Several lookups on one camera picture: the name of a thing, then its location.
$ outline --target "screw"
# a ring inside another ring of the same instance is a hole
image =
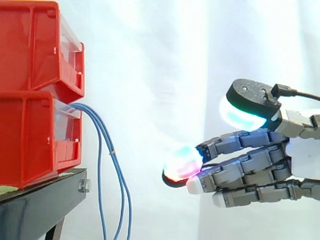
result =
[[[91,190],[91,180],[90,179],[81,179],[79,181],[78,191],[80,193],[89,193]]]

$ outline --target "blue wire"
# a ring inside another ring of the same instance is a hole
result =
[[[102,131],[102,134],[103,134],[103,137],[105,138],[107,142],[107,145],[108,145],[108,148],[112,148],[113,145],[110,144],[109,140],[106,139],[106,133],[105,133],[105,130],[104,129],[101,129],[103,126],[100,122],[100,119],[97,118],[97,116],[95,115],[95,113],[93,111],[91,111],[91,109],[89,109],[87,106],[81,104],[81,103],[73,103],[73,104],[70,104],[71,107],[73,108],[76,108],[76,109],[79,109],[79,110],[82,110],[83,112],[85,112],[86,114],[89,115],[89,117],[91,119],[94,119],[94,121],[97,123],[97,125],[99,126],[99,129]],[[117,228],[117,231],[116,231],[116,234],[114,236],[114,239],[117,240],[118,237],[119,237],[119,234],[120,234],[120,230],[121,230],[121,227],[122,227],[122,224],[123,224],[123,218],[124,218],[124,211],[125,211],[125,194],[124,194],[124,187],[123,187],[123,181],[122,181],[122,178],[121,178],[121,174],[119,173],[119,166],[117,165],[117,163],[113,160],[113,164],[115,166],[115,169],[116,169],[116,172],[117,172],[117,175],[118,175],[118,181],[119,181],[119,184],[120,184],[120,190],[121,190],[121,211],[120,211],[120,219],[119,219],[119,224],[118,224],[118,228]],[[101,196],[102,193],[101,193],[101,188],[99,189],[98,188],[98,195]]]
[[[108,146],[108,149],[110,151],[110,155],[114,164],[114,167],[116,169],[116,172],[118,174],[118,178],[119,178],[119,183],[120,183],[120,188],[121,188],[121,214],[120,214],[120,220],[119,220],[119,225],[115,234],[114,239],[117,240],[120,234],[120,230],[121,230],[121,226],[123,223],[123,216],[124,216],[124,193],[123,193],[123,186],[125,188],[126,191],[126,195],[127,195],[127,200],[128,200],[128,208],[129,208],[129,221],[128,221],[128,230],[127,230],[127,240],[130,240],[131,238],[131,229],[132,229],[132,201],[131,201],[131,196],[130,196],[130,191],[128,189],[126,180],[123,176],[121,167],[119,165],[118,159],[116,154],[114,153],[114,145],[113,142],[111,140],[111,137],[109,135],[109,132],[107,130],[107,127],[105,125],[105,123],[103,122],[102,118],[99,116],[99,114],[97,114],[91,107],[82,104],[82,103],[73,103],[71,104],[72,107],[76,108],[76,109],[80,109],[82,111],[84,111],[85,113],[87,113],[90,118],[97,123],[97,125],[99,126],[102,135],[105,139],[105,142]]]
[[[105,215],[102,205],[102,191],[101,191],[101,155],[102,155],[102,137],[101,137],[101,131],[99,128],[99,125],[97,123],[97,120],[90,114],[88,116],[91,118],[96,132],[98,134],[98,170],[97,170],[97,181],[98,181],[98,202],[99,202],[99,211],[100,211],[100,218],[101,218],[101,224],[102,224],[102,232],[103,232],[103,240],[108,239],[107,235],[107,227],[106,227],[106,221],[105,221]]]

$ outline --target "red plastic crate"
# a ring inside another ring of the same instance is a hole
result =
[[[84,96],[84,45],[52,1],[0,1],[0,91]]]
[[[81,163],[82,115],[46,91],[0,91],[0,186],[23,189]]]

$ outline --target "led light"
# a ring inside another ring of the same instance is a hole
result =
[[[261,128],[267,121],[263,117],[237,109],[231,105],[226,97],[221,100],[219,110],[222,119],[239,130],[251,132]]]
[[[185,146],[163,166],[164,175],[174,182],[188,179],[200,172],[202,159],[194,147]]]

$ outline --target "white backdrop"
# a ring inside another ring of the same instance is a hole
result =
[[[161,180],[166,156],[234,129],[217,110],[236,78],[320,94],[317,0],[60,0],[86,45],[86,97],[109,128],[133,202],[133,240],[317,240],[320,204],[303,199],[218,209]],[[316,103],[284,99],[288,108]],[[83,166],[96,182],[97,135],[83,126]],[[120,191],[103,159],[109,238]],[[125,239],[127,222],[121,240]],[[101,240],[97,187],[65,222],[63,240]]]

